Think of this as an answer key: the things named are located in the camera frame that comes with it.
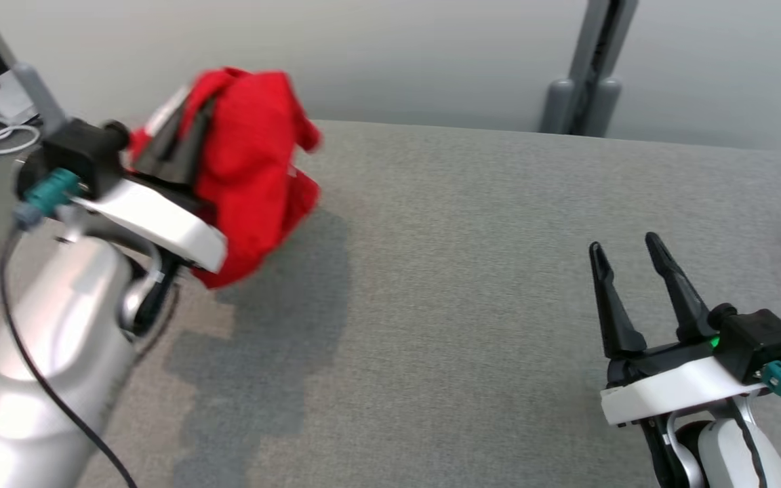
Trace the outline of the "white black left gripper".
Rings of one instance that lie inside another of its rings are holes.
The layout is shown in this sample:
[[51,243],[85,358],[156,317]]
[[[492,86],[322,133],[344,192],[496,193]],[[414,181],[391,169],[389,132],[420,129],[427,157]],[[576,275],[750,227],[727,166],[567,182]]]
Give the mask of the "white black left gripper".
[[[180,103],[134,160],[134,173],[192,188],[217,99],[210,96],[189,120],[186,103]],[[98,200],[74,197],[72,201],[209,272],[219,272],[225,262],[227,240],[222,232],[139,182],[121,180]]]

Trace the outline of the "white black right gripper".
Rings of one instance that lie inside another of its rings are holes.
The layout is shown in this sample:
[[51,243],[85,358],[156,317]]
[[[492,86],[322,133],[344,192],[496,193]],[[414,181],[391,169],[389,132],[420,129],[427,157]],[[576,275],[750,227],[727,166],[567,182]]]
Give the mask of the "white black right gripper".
[[647,232],[645,244],[666,285],[681,343],[647,349],[614,287],[614,269],[603,247],[592,242],[588,252],[603,351],[609,361],[607,386],[601,391],[607,423],[635,423],[765,389],[760,379],[744,385],[714,357],[719,337],[708,324],[706,303],[660,235]]

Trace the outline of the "red shorts with white stripes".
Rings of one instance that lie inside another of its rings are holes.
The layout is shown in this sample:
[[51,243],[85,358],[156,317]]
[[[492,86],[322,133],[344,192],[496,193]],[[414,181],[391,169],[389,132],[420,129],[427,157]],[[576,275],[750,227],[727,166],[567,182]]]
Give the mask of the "red shorts with white stripes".
[[316,151],[322,135],[281,71],[208,69],[185,99],[188,129],[199,105],[214,98],[196,192],[214,204],[227,240],[219,272],[195,270],[208,289],[247,278],[280,247],[319,201],[320,188],[295,167],[297,149]]

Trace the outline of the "grey metal stand leg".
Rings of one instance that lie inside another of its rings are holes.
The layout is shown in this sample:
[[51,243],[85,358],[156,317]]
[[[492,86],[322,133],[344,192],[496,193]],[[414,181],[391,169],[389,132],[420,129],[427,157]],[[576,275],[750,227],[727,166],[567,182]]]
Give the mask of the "grey metal stand leg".
[[15,71],[16,78],[26,90],[28,98],[38,110],[43,127],[41,138],[47,139],[69,121],[69,116],[56,101],[52,91],[46,85],[35,67],[19,61],[0,32],[0,55],[6,64]]

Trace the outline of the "grey partition post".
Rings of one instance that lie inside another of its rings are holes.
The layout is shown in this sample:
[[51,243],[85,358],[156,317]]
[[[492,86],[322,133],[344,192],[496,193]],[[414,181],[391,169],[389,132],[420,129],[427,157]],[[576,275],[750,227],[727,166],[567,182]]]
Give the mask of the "grey partition post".
[[538,130],[605,137],[622,90],[614,69],[639,0],[588,0],[568,75],[552,81]]

